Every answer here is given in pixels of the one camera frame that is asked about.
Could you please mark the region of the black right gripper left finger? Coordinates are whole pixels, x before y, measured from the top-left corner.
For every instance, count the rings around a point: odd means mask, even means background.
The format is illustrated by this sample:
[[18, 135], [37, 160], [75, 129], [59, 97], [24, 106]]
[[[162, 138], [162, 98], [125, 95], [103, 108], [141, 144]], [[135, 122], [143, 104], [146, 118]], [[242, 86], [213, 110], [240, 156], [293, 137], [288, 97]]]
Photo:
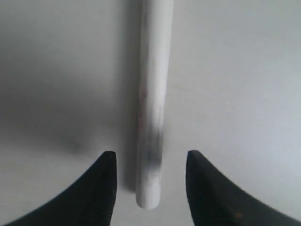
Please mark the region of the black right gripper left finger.
[[117, 196], [117, 157], [105, 151], [72, 185], [10, 226], [108, 226]]

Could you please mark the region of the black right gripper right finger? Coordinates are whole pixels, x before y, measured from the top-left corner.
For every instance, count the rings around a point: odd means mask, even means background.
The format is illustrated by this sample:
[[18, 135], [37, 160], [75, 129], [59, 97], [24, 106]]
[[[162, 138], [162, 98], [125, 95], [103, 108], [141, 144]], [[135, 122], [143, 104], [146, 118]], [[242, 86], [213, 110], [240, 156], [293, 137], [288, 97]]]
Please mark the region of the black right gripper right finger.
[[193, 224], [196, 226], [301, 224], [246, 193], [197, 150], [188, 151], [185, 186]]

